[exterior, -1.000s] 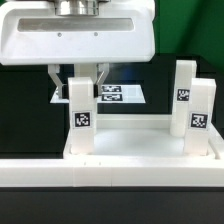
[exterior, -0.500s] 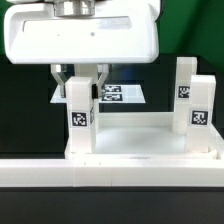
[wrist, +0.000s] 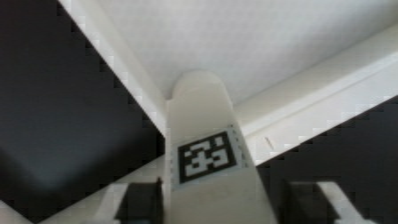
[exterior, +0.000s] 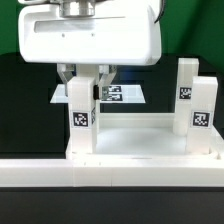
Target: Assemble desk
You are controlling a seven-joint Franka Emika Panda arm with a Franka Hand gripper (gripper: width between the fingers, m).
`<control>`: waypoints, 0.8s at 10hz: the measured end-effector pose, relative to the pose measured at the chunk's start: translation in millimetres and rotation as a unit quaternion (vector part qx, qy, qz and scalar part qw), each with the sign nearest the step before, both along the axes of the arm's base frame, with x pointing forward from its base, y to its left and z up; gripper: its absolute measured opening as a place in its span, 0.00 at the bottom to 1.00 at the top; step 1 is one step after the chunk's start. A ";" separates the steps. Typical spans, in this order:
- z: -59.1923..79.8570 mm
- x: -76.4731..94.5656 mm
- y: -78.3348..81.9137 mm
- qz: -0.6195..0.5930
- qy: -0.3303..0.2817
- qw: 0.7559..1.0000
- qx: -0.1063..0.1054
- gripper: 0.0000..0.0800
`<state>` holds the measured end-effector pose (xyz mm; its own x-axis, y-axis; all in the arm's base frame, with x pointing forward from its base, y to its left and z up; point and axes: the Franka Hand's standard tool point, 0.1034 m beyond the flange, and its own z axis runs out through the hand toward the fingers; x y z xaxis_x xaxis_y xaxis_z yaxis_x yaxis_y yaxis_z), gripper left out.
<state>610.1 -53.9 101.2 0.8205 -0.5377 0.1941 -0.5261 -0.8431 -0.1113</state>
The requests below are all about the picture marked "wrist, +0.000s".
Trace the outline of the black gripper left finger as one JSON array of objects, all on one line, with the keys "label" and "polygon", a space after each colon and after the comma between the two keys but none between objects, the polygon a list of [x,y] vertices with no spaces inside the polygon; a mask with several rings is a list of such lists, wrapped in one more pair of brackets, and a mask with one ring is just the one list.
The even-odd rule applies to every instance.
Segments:
[{"label": "black gripper left finger", "polygon": [[164,224],[162,179],[109,186],[95,224]]}]

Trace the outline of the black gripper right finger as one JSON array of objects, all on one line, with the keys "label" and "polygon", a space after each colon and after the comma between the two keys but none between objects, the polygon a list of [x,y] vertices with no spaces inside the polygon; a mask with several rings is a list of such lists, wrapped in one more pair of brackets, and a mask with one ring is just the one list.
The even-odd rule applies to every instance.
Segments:
[{"label": "black gripper right finger", "polygon": [[283,224],[374,224],[336,182],[288,182]]}]

